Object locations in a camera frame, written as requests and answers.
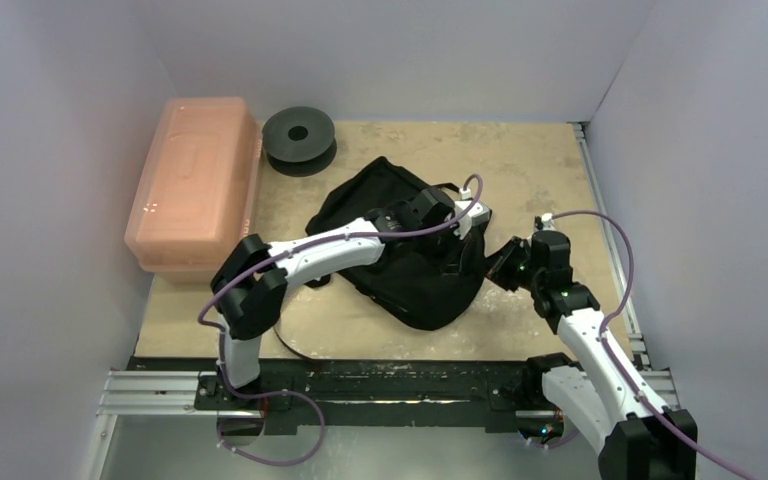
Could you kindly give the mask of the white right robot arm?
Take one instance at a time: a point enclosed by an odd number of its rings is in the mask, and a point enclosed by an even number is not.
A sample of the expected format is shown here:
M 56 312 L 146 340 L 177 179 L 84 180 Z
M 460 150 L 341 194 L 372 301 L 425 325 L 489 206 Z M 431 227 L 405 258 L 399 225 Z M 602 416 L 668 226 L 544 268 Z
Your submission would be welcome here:
M 558 407 L 588 441 L 603 479 L 693 479 L 698 437 L 692 415 L 672 408 L 644 380 L 618 342 L 590 289 L 573 278 L 571 242 L 558 231 L 511 238 L 488 259 L 486 277 L 526 289 L 534 310 L 575 355 L 575 366 L 547 356 L 524 376 L 521 392 L 536 407 Z

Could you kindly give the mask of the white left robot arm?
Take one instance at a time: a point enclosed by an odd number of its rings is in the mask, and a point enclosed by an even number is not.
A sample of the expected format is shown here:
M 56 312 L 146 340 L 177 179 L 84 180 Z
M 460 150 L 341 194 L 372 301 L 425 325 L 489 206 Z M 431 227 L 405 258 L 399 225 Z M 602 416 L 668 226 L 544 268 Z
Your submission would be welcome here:
M 399 247 L 463 240 L 491 211 L 467 187 L 451 199 L 437 187 L 407 202 L 375 208 L 332 230 L 267 243 L 245 237 L 220 267 L 207 307 L 219 314 L 219 395 L 232 408 L 257 399 L 261 338 L 281 317 L 286 297 L 312 281 L 353 267 L 370 266 Z

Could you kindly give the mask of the black student backpack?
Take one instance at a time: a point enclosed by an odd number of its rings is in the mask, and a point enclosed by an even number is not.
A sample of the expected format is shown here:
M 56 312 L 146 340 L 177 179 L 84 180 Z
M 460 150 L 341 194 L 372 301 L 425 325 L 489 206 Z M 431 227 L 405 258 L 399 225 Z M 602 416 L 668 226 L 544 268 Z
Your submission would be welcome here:
M 381 156 L 328 193 L 307 222 L 308 235 L 324 233 L 361 217 L 377 207 L 390 208 L 407 230 L 419 230 L 408 213 L 421 192 L 456 191 L 452 183 L 430 185 L 408 169 Z M 401 253 L 385 254 L 378 263 L 339 273 L 367 297 L 404 325 L 434 331 L 451 324 L 477 296 L 484 278 L 484 234 L 492 211 L 478 204 L 472 229 L 460 239 L 439 233 L 410 240 Z

